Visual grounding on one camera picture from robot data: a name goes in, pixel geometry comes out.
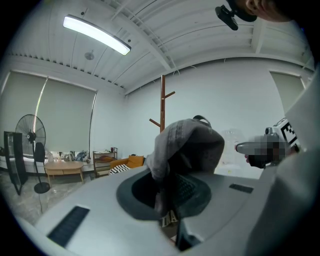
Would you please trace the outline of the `wooden coat stand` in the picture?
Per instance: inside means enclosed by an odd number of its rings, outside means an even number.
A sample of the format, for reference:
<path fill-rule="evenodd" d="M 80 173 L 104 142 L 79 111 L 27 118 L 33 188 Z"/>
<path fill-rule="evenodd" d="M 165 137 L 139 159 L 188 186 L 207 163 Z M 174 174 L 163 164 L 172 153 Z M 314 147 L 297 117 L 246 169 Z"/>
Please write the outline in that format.
<path fill-rule="evenodd" d="M 165 129 L 165 116 L 166 116 L 166 99 L 170 96 L 174 95 L 176 92 L 172 91 L 166 94 L 166 77 L 165 75 L 161 75 L 161 88 L 160 88 L 160 121 L 156 122 L 153 119 L 149 119 L 149 121 L 156 125 L 159 128 L 159 132 L 161 133 Z"/>

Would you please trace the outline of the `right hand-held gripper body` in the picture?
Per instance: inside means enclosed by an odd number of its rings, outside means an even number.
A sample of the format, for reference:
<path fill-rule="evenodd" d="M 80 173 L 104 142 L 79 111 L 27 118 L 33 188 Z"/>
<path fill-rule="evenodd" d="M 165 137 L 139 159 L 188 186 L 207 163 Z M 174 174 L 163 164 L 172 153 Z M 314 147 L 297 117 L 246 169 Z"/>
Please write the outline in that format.
<path fill-rule="evenodd" d="M 264 169 L 267 165 L 278 165 L 286 157 L 300 151 L 300 142 L 287 118 L 267 127 L 265 134 L 253 140 L 254 153 L 251 166 Z"/>

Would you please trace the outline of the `grey roller blind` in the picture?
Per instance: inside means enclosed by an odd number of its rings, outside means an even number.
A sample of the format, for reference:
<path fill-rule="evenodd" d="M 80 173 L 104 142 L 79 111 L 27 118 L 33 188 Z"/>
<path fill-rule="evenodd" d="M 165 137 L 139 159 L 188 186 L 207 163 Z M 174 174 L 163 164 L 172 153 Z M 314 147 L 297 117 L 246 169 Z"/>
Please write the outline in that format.
<path fill-rule="evenodd" d="M 45 133 L 45 148 L 54 152 L 89 149 L 90 124 L 96 92 L 49 79 L 40 99 L 37 116 Z"/>
<path fill-rule="evenodd" d="M 46 78 L 10 72 L 0 96 L 0 147 L 4 146 L 4 131 L 14 132 L 18 121 L 35 114 Z"/>

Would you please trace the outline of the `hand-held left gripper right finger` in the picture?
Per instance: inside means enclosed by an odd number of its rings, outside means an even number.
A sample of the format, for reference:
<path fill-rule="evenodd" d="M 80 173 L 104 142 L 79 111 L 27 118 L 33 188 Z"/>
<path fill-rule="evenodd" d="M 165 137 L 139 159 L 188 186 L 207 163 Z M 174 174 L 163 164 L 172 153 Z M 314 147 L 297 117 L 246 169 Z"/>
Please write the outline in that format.
<path fill-rule="evenodd" d="M 192 174 L 200 187 L 200 213 L 180 220 L 176 246 L 181 251 L 245 251 L 257 217 L 246 203 L 257 179 L 212 173 Z"/>

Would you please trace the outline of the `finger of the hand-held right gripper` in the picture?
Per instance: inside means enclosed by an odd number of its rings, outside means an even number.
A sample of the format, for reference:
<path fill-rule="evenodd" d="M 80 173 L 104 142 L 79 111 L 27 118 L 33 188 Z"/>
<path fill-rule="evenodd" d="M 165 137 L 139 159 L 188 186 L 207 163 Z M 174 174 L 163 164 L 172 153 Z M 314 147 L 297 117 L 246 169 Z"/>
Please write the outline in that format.
<path fill-rule="evenodd" d="M 240 154 L 252 154 L 253 142 L 252 141 L 246 141 L 246 142 L 238 143 L 235 146 L 235 150 Z"/>

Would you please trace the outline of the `black frame stand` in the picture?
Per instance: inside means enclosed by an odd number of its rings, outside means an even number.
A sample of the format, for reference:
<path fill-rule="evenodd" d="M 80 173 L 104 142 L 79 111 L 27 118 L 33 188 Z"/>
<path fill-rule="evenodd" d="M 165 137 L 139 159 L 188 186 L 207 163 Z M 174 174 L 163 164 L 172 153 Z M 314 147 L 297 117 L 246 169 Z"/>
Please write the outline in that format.
<path fill-rule="evenodd" d="M 3 138 L 4 156 L 9 177 L 16 193 L 20 196 L 23 185 L 28 180 L 23 156 L 22 134 L 4 131 Z"/>

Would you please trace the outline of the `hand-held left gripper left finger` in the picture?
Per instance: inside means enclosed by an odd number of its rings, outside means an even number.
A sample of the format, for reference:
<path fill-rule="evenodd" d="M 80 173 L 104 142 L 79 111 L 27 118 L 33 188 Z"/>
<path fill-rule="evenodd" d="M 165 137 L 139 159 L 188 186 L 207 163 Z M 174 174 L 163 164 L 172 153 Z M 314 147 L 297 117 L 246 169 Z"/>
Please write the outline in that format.
<path fill-rule="evenodd" d="M 175 256 L 176 247 L 158 222 L 137 220 L 128 215 L 116 198 L 118 186 L 139 169 L 104 176 L 82 185 L 48 209 L 35 228 L 44 235 L 75 206 L 89 209 L 66 246 L 80 256 Z"/>

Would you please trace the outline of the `oval wooden table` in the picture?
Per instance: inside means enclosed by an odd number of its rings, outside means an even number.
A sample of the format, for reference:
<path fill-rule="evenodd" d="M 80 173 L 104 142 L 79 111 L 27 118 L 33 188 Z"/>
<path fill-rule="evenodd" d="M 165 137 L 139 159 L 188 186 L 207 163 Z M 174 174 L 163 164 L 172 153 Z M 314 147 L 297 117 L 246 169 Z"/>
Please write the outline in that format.
<path fill-rule="evenodd" d="M 47 174 L 49 187 L 51 184 L 51 177 L 54 176 L 64 176 L 64 175 L 80 175 L 81 182 L 84 184 L 84 177 L 82 172 L 82 167 L 84 166 L 81 161 L 51 161 L 44 165 L 44 170 Z"/>

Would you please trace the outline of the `large clear water bottle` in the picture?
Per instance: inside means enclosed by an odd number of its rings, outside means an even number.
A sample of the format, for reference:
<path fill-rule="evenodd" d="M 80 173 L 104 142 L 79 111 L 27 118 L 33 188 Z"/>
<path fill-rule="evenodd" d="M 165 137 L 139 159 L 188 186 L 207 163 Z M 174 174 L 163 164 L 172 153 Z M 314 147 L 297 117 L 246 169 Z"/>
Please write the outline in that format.
<path fill-rule="evenodd" d="M 237 144 L 245 140 L 245 137 L 242 131 L 237 128 L 223 130 L 221 136 L 224 139 L 224 150 L 219 167 L 228 175 L 235 176 L 242 172 L 245 166 L 245 157 L 235 149 Z"/>

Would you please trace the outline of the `orange sofa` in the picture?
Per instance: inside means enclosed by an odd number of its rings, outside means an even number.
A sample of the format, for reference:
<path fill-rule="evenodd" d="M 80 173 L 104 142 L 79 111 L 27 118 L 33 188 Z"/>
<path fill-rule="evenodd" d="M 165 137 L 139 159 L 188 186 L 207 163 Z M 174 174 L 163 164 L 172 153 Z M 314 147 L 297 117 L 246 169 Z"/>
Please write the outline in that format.
<path fill-rule="evenodd" d="M 110 162 L 110 169 L 117 165 L 126 164 L 131 169 L 143 166 L 144 156 L 129 155 L 128 158 L 118 159 Z"/>

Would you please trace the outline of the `grey cloth garment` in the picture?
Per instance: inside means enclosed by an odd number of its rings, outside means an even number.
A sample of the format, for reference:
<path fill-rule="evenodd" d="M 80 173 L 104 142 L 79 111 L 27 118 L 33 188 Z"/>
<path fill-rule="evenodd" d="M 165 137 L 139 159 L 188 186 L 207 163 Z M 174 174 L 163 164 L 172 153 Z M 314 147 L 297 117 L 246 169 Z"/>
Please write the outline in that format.
<path fill-rule="evenodd" d="M 179 207 L 191 198 L 192 185 L 181 177 L 214 171 L 224 147 L 224 138 L 201 115 L 176 121 L 155 138 L 145 164 L 156 184 L 154 210 L 161 219 L 169 213 L 182 217 Z"/>

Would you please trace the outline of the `black standing fan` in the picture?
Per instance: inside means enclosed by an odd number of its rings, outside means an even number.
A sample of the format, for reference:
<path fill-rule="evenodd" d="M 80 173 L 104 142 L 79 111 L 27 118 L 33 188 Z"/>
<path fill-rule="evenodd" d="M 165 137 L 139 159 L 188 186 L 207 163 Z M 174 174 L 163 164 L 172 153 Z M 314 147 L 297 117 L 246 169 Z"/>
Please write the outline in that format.
<path fill-rule="evenodd" d="M 42 121 L 34 114 L 26 114 L 18 121 L 15 132 L 22 134 L 23 156 L 32 158 L 33 160 L 33 167 L 38 178 L 38 183 L 34 186 L 34 191 L 37 194 L 48 192 L 50 190 L 49 183 L 41 181 L 40 173 L 38 171 L 37 163 L 42 162 L 36 162 L 34 160 L 36 143 L 41 142 L 44 147 L 46 145 L 46 131 Z"/>

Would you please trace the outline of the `black cloth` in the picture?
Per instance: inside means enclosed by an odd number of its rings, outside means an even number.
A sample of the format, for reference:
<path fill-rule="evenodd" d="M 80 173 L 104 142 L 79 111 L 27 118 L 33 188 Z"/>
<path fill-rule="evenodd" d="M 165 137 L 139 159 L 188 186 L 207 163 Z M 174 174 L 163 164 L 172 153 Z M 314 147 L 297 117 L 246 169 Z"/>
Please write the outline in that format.
<path fill-rule="evenodd" d="M 45 152 L 45 147 L 41 142 L 37 142 L 35 144 L 33 157 L 36 162 L 39 162 L 39 163 L 45 162 L 46 152 Z"/>

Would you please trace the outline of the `black white striped blanket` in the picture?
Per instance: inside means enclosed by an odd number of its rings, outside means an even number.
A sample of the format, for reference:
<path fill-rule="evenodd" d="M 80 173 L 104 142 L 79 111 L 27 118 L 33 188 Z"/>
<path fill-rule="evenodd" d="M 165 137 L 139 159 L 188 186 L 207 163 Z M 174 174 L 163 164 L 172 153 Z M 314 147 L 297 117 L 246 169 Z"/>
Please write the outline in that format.
<path fill-rule="evenodd" d="M 122 173 L 125 172 L 127 170 L 130 170 L 131 168 L 128 167 L 126 164 L 120 164 L 120 165 L 116 165 L 115 167 L 111 168 L 109 170 L 109 175 L 114 175 L 114 174 L 118 174 L 118 173 Z"/>

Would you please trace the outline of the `long ceiling light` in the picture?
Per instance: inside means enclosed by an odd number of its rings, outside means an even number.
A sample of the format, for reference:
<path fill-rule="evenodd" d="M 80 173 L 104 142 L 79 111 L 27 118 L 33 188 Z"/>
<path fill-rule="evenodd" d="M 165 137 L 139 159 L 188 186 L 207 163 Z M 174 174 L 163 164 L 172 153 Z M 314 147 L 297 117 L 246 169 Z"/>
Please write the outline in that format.
<path fill-rule="evenodd" d="M 126 56 L 131 51 L 131 47 L 118 37 L 109 34 L 93 23 L 87 22 L 73 15 L 67 15 L 64 17 L 63 27 L 99 41 L 123 56 Z"/>

